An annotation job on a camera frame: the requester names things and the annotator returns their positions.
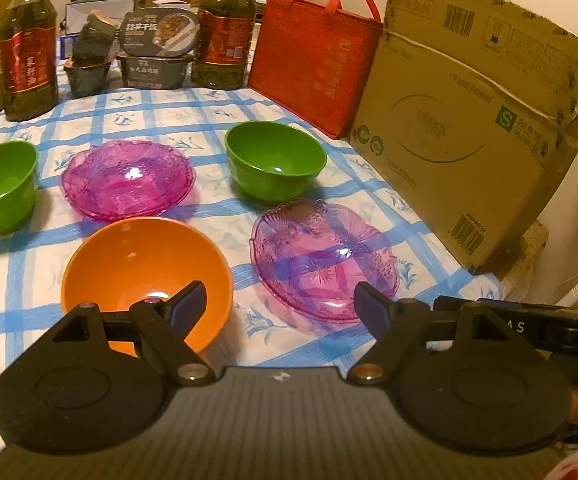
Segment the orange plastic bowl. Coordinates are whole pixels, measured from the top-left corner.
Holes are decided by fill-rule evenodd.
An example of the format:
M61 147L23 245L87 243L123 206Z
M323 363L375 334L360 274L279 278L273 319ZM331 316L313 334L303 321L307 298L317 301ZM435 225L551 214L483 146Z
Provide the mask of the orange plastic bowl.
M193 281L206 289L206 310L186 338L206 350L229 318L234 282L223 253L184 222L130 218L105 226L83 241L65 268L61 307L71 311L92 302L103 312L120 312L146 298L167 300Z

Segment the green plastic bowl right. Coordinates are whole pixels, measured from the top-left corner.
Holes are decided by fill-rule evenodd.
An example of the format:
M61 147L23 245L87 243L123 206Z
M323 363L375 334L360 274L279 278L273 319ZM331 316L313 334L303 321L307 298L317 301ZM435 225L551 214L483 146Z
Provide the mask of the green plastic bowl right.
M279 122L242 122L226 132L224 142L232 180L260 204L303 195L328 162L310 133Z

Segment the green plastic bowl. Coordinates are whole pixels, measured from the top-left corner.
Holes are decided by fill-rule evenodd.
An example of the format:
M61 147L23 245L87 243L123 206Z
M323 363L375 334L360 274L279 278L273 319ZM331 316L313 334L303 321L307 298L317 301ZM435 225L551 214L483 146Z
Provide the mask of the green plastic bowl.
M310 133L279 122L242 122L226 132L224 142L232 180L260 204L303 195L328 162Z
M0 144L0 235L16 231L31 217L37 163L38 153L30 142Z

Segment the tilted dark food packet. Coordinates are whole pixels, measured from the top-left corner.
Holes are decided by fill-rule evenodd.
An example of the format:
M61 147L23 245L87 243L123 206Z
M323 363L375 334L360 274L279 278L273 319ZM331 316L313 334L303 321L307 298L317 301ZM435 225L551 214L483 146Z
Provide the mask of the tilted dark food packet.
M78 33L72 55L73 61L83 65L103 62L111 51L117 31L118 25L97 11L91 12Z

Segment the white box with blue label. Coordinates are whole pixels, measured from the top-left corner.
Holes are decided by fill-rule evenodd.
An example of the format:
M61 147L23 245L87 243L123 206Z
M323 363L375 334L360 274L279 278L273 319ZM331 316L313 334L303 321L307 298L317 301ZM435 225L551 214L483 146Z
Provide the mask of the white box with blue label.
M64 30L67 34L77 34L91 12L97 11L104 18L118 25L128 12L135 9L136 0L80 0L65 6Z

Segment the pink transparent plastic plate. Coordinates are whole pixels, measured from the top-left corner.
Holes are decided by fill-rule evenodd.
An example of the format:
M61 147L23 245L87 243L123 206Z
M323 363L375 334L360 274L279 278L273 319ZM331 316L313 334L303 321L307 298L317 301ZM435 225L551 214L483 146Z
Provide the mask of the pink transparent plastic plate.
M360 282L388 297L400 286L386 236L351 208L324 200L290 200L261 214L250 258L272 296L317 322L355 323Z

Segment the small dark food tub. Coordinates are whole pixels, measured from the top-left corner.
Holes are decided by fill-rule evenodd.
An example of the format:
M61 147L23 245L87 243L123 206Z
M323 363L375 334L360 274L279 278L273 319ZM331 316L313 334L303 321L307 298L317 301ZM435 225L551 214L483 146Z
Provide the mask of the small dark food tub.
M111 62L112 60L107 58L101 63L83 65L77 64L73 60L67 60L63 68L66 76L68 76L72 98L94 96L106 88L106 77L108 76Z

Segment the brown cardboard box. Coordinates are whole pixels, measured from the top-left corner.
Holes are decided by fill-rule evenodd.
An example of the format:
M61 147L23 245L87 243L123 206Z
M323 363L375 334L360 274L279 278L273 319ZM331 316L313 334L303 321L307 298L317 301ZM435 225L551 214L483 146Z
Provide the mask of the brown cardboard box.
M388 0L350 141L486 272L578 152L578 36L506 0Z

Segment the dark instant rice box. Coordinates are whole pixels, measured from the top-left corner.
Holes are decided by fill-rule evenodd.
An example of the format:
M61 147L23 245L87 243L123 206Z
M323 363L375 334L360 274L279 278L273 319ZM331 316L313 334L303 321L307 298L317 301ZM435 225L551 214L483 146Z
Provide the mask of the dark instant rice box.
M186 79L190 54L177 58L138 56L120 52L116 55L125 87L147 90L182 88Z

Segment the large oil bottle red label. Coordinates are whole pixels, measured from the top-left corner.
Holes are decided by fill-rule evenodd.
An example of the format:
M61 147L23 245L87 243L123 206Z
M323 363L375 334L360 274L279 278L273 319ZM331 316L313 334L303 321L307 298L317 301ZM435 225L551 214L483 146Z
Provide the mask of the large oil bottle red label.
M11 0L0 19L4 116L24 122L59 102L57 11L50 0Z

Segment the red tote bag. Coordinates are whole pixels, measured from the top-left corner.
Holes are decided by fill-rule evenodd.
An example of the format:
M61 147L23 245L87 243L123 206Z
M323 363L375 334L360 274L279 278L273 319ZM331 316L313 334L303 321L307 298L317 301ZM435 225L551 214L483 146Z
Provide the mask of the red tote bag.
M374 0L267 0L248 85L345 138L382 29Z

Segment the green plastic bowl left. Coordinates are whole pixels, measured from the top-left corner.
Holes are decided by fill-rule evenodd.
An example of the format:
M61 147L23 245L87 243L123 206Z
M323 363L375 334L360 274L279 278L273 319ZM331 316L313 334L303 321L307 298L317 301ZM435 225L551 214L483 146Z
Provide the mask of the green plastic bowl left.
M38 153L30 142L0 144L0 235L16 231L31 217L37 163Z

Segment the tilted instant meal box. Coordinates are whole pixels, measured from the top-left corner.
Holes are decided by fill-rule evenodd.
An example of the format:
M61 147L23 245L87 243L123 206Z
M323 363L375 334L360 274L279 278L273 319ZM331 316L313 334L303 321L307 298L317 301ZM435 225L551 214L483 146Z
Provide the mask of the tilted instant meal box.
M118 41L129 55L178 58L193 50L199 35L196 14L182 9L147 8L125 15Z

